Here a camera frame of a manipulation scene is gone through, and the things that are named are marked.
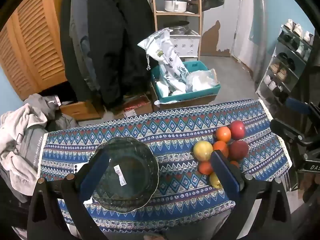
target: light blue wall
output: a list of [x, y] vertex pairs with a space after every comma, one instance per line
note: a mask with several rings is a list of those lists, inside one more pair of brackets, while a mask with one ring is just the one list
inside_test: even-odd
[[[267, 13], [267, 53], [269, 55], [272, 55], [275, 49], [281, 25], [285, 24], [288, 19], [292, 19], [295, 23], [300, 23], [303, 28], [303, 34], [305, 31], [314, 34], [315, 28], [294, 0], [265, 0], [265, 4]], [[255, 44], [259, 44], [260, 41], [260, 15], [259, 6], [254, 5], [250, 39]]]
[[21, 99], [13, 90], [0, 66], [0, 115], [7, 111], [17, 110], [21, 106]]

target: table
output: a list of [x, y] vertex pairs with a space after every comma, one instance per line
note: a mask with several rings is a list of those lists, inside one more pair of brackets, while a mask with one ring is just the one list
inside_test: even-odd
[[[223, 189], [208, 184], [197, 171], [191, 149], [200, 140], [211, 143], [218, 127], [234, 120], [245, 124], [249, 153], [240, 163], [256, 179], [272, 180], [291, 166], [283, 140], [271, 132], [272, 116], [261, 100], [193, 106], [113, 120], [99, 125], [45, 134], [38, 175], [47, 180], [73, 173], [76, 163], [87, 162], [95, 149], [114, 136], [132, 136], [146, 143], [159, 163], [159, 184], [146, 206], [130, 213], [108, 211], [93, 200], [85, 204], [103, 231], [159, 230], [203, 220], [234, 207]], [[73, 225], [63, 200], [58, 200], [66, 223]]]

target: green plate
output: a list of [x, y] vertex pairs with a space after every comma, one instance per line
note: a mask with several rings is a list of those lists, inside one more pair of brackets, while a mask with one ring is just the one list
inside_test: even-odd
[[150, 148], [132, 137], [114, 137], [99, 145], [96, 153], [100, 149], [108, 153], [110, 162], [92, 197], [119, 213], [146, 205], [159, 182], [158, 162]]

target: white plastic basket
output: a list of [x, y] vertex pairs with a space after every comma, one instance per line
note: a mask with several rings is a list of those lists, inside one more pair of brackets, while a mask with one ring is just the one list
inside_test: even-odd
[[198, 57], [200, 35], [191, 30], [189, 35], [170, 35], [174, 51], [179, 57]]

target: metal bolt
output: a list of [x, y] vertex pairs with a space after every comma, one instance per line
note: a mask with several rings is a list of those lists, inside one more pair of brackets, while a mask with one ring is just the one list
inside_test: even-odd
[[67, 175], [67, 180], [72, 180], [74, 179], [75, 175], [73, 173], [70, 173]]
[[44, 177], [39, 178], [39, 179], [38, 179], [38, 183], [39, 183], [39, 184], [44, 183]]
[[249, 173], [246, 173], [246, 174], [244, 175], [244, 177], [245, 177], [247, 180], [252, 180], [252, 179], [253, 179], [253, 176], [252, 176], [251, 174], [249, 174]]
[[276, 178], [275, 178], [275, 182], [278, 183], [278, 184], [281, 184], [281, 183], [282, 183], [282, 181], [281, 181], [281, 179], [280, 179], [279, 177], [276, 177]]

